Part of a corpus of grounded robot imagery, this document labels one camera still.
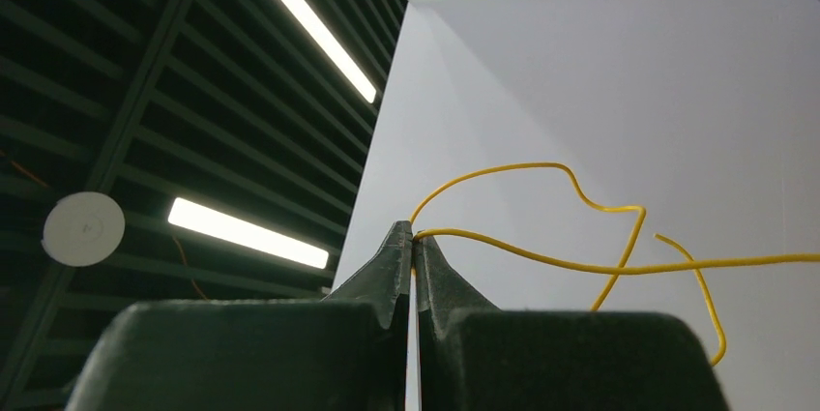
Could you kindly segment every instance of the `fluorescent light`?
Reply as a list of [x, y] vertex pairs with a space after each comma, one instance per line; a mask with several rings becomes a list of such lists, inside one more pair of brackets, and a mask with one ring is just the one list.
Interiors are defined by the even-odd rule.
[[281, 235], [273, 230], [238, 220], [219, 211], [187, 201], [174, 200], [168, 222], [254, 250], [324, 269], [328, 253], [313, 245]]
[[339, 68], [342, 74], [353, 84], [353, 87], [370, 103], [376, 98], [376, 88], [367, 79], [365, 73], [353, 61], [353, 58], [344, 51], [341, 44], [331, 34], [327, 26], [313, 12], [305, 0], [281, 0], [284, 6], [296, 17], [308, 34], [324, 50], [331, 61]]

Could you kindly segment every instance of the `wall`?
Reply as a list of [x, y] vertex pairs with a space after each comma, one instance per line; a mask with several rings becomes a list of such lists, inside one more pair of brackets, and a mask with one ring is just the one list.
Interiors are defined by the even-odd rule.
[[[405, 19], [336, 285], [437, 186], [517, 161], [565, 162], [594, 200], [645, 205], [631, 264], [681, 260], [654, 232], [695, 258], [820, 251], [815, 1], [417, 1]], [[546, 170], [458, 186], [415, 228], [615, 264], [632, 220], [589, 210]], [[502, 308], [586, 309], [605, 283], [439, 243]], [[816, 409], [818, 278], [820, 265], [706, 273], [729, 338], [717, 374], [734, 409]], [[692, 274], [621, 279], [603, 308], [670, 312], [717, 349]]]

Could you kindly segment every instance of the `yellow wire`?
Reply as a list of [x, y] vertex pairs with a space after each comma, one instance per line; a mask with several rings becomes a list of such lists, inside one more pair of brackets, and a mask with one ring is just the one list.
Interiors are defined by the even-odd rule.
[[[681, 244], [675, 242], [674, 240], [670, 239], [669, 237], [655, 234], [655, 238], [664, 242], [667, 245], [670, 245], [675, 250], [679, 251], [684, 258], [688, 261], [694, 261], [694, 258], [691, 257], [686, 249], [684, 249]], [[726, 333], [723, 332], [723, 327], [720, 326], [720, 319], [718, 319], [718, 312], [715, 311], [715, 303], [712, 302], [712, 294], [709, 293], [709, 287], [706, 285], [706, 280], [703, 279], [703, 274], [700, 272], [699, 269], [694, 270], [694, 276], [697, 278], [697, 283], [700, 285], [700, 291], [703, 292], [703, 300], [706, 302], [706, 309], [709, 311], [709, 317], [712, 318], [712, 324], [715, 326], [715, 333], [717, 334], [717, 353], [715, 356], [712, 357], [710, 364], [712, 366], [717, 366], [720, 363], [720, 360], [723, 359], [723, 355], [726, 354]]]
[[520, 249], [514, 245], [502, 242], [500, 240], [487, 237], [486, 235], [477, 232], [470, 232], [469, 230], [440, 228], [427, 229], [419, 232], [414, 237], [415, 240], [423, 239], [424, 237], [431, 237], [434, 235], [453, 235], [456, 237], [464, 237], [465, 239], [475, 240], [490, 244], [493, 247], [501, 250], [509, 251], [510, 253], [523, 256], [533, 261], [540, 261], [551, 266], [559, 268], [570, 269], [582, 273], [592, 274], [609, 274], [618, 276], [641, 276], [644, 274], [660, 274], [660, 273], [677, 273], [681, 271], [692, 271], [695, 269], [711, 269], [711, 268], [738, 268], [745, 266], [765, 266], [770, 264], [781, 263], [818, 263], [820, 262], [820, 254], [818, 253], [791, 253], [791, 254], [775, 254], [770, 256], [753, 256], [750, 258], [728, 258], [728, 259], [701, 259], [698, 261], [688, 261], [686, 263], [668, 263], [668, 264], [653, 264], [649, 266], [600, 266], [596, 264], [583, 264], [566, 261], [563, 259], [545, 256], [543, 254], [534, 253], [525, 249]]
[[570, 269], [574, 271], [586, 272], [586, 273], [594, 273], [594, 274], [607, 274], [611, 277], [607, 282], [605, 288], [602, 290], [598, 298], [596, 299], [595, 303], [592, 306], [592, 310], [597, 310], [600, 308], [600, 305], [609, 295], [612, 290], [612, 287], [615, 285], [615, 282], [618, 280], [619, 276], [639, 276], [645, 274], [658, 274], [658, 273], [670, 273], [670, 272], [679, 272], [679, 271], [694, 271], [695, 277], [697, 278], [698, 284], [700, 285], [701, 291], [703, 292], [703, 298], [706, 302], [706, 308], [709, 311], [709, 315], [712, 318], [712, 323], [715, 326], [715, 331], [717, 333], [717, 338], [719, 342], [718, 352], [712, 358], [711, 364], [712, 366], [716, 365], [720, 362], [723, 356], [726, 353], [726, 335], [723, 331], [723, 328], [720, 325], [720, 320], [718, 319], [718, 314], [715, 310], [715, 304], [712, 301], [712, 295], [709, 293], [709, 287], [706, 284], [706, 281], [703, 279], [703, 275], [701, 274], [701, 269], [706, 268], [728, 268], [728, 267], [744, 267], [744, 266], [762, 266], [762, 265], [769, 265], [769, 264], [780, 264], [780, 263], [797, 263], [797, 262], [820, 262], [820, 254], [818, 253], [794, 253], [794, 254], [779, 254], [779, 255], [770, 255], [770, 256], [757, 256], [757, 257], [750, 257], [750, 258], [730, 258], [730, 259], [712, 259], [712, 260], [700, 260], [695, 261], [694, 258], [686, 251], [680, 244], [669, 239], [668, 237], [664, 237], [662, 235], [656, 234], [655, 237], [664, 242], [665, 244], [673, 247], [675, 250], [679, 251], [684, 258], [687, 260], [685, 263], [673, 263], [673, 264], [657, 264], [657, 265], [650, 265], [650, 266], [641, 266], [641, 267], [626, 267], [627, 262], [630, 258], [632, 250], [634, 249], [635, 242], [637, 241], [638, 234], [640, 233], [641, 227], [643, 225], [643, 221], [646, 219], [646, 209], [640, 205], [629, 205], [629, 206], [620, 206], [620, 207], [607, 207], [595, 203], [594, 201], [590, 200], [586, 194], [584, 194], [581, 187], [578, 185], [578, 181], [575, 178], [575, 175], [572, 171], [566, 167], [565, 165], [558, 163], [558, 162], [525, 162], [525, 163], [517, 163], [517, 164], [507, 164], [503, 166], [496, 166], [490, 167], [487, 169], [482, 169], [480, 171], [472, 172], [470, 174], [463, 175], [461, 177], [455, 178], [450, 182], [446, 183], [445, 185], [436, 189], [433, 193], [427, 196], [419, 206], [416, 207], [416, 210], [413, 212], [413, 215], [410, 217], [410, 222], [414, 222], [416, 217], [419, 215], [423, 207], [430, 202], [433, 198], [435, 198], [441, 192], [449, 189], [450, 187], [466, 181], [468, 179], [472, 179], [474, 177], [483, 176], [485, 174], [492, 174], [496, 172], [502, 171], [509, 171], [515, 169], [528, 169], [528, 168], [541, 168], [541, 167], [551, 167], [561, 169], [570, 176], [570, 180], [572, 182], [572, 186], [575, 188], [575, 192], [577, 193], [578, 197], [586, 203], [591, 208], [594, 208], [599, 211], [604, 211], [607, 213], [623, 213], [626, 211], [636, 211], [638, 213], [638, 217], [635, 220], [635, 224], [632, 227], [632, 232], [630, 234], [630, 239], [627, 242], [627, 246], [624, 248], [624, 252], [621, 255], [621, 259], [618, 262], [618, 266], [611, 267], [611, 266], [599, 266], [599, 265], [591, 265], [591, 264], [582, 264], [582, 263], [575, 263], [571, 261], [565, 261], [557, 258], [552, 258], [546, 255], [534, 253], [528, 250], [520, 249], [508, 243], [502, 242], [500, 240], [493, 239], [492, 237], [488, 237], [483, 234], [479, 234], [476, 232], [471, 232], [468, 230], [461, 230], [461, 229], [452, 229], [452, 228], [437, 228], [437, 229], [428, 229], [423, 230], [416, 234], [414, 237], [415, 240], [420, 240], [424, 237], [431, 237], [434, 235], [452, 235], [456, 237], [463, 237], [471, 240], [476, 240], [479, 242], [484, 242], [486, 244], [490, 244], [493, 247], [499, 248], [501, 250], [506, 250], [511, 253], [524, 256], [525, 258], [529, 258], [535, 261], [539, 261], [542, 263], [546, 263], [552, 266]]
[[[625, 213], [629, 211], [637, 212], [638, 216], [635, 219], [635, 224], [632, 226], [632, 232], [630, 234], [630, 238], [627, 240], [627, 246], [624, 248], [624, 252], [621, 254], [621, 259], [618, 261], [619, 267], [624, 267], [627, 265], [627, 261], [630, 259], [630, 255], [632, 255], [632, 251], [635, 248], [635, 242], [638, 240], [638, 235], [640, 234], [641, 227], [643, 226], [643, 221], [646, 219], [646, 208], [640, 205], [627, 205], [627, 206], [604, 206], [600, 205], [589, 199], [581, 189], [581, 186], [578, 184], [578, 180], [575, 178], [575, 174], [569, 169], [566, 165], [561, 164], [559, 162], [520, 162], [516, 164], [506, 164], [503, 166], [495, 166], [489, 167], [487, 169], [482, 169], [476, 172], [471, 172], [470, 174], [465, 174], [461, 177], [455, 178], [448, 182], [447, 184], [439, 187], [433, 193], [427, 196], [419, 206], [416, 207], [416, 210], [413, 212], [413, 215], [410, 216], [410, 223], [413, 223], [416, 220], [416, 217], [422, 211], [423, 207], [430, 202], [433, 198], [435, 198], [439, 193], [449, 189], [450, 187], [458, 184], [459, 182], [464, 182], [468, 179], [472, 179], [474, 177], [484, 176], [486, 174], [494, 174], [497, 172], [503, 171], [512, 171], [517, 169], [533, 169], [533, 168], [555, 168], [561, 169], [562, 171], [566, 172], [568, 176], [570, 176], [570, 181], [572, 182], [572, 187], [575, 189], [575, 193], [578, 197], [583, 201], [587, 206], [593, 208], [598, 211], [603, 211], [605, 213]], [[597, 311], [600, 308], [600, 305], [603, 304], [603, 301], [606, 300], [606, 297], [609, 295], [609, 292], [612, 291], [612, 287], [615, 286], [615, 282], [618, 281], [618, 275], [614, 275], [609, 278], [609, 281], [606, 283], [606, 286], [601, 291], [598, 298], [592, 305], [592, 311]]]

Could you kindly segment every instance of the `white round disc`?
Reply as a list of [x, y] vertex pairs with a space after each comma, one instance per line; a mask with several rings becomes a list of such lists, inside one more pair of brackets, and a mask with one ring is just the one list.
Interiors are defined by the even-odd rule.
[[43, 248], [67, 266], [90, 266], [117, 250], [126, 229], [123, 210], [108, 195], [82, 191], [57, 202], [43, 229]]

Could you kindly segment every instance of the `slatted ceiling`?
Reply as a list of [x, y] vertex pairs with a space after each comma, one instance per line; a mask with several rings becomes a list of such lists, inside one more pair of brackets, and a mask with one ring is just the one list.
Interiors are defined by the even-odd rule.
[[[308, 2], [381, 93], [404, 0]], [[365, 102], [278, 0], [0, 0], [0, 36], [14, 101], [0, 112], [0, 196], [16, 210], [0, 234], [4, 406], [65, 402], [117, 310], [198, 298], [191, 279], [215, 299], [317, 298], [332, 283], [380, 96]], [[151, 55], [158, 77], [135, 77]], [[87, 184], [121, 204], [126, 234], [104, 263], [63, 271], [42, 224]], [[325, 249], [328, 266], [171, 226], [176, 196]]]

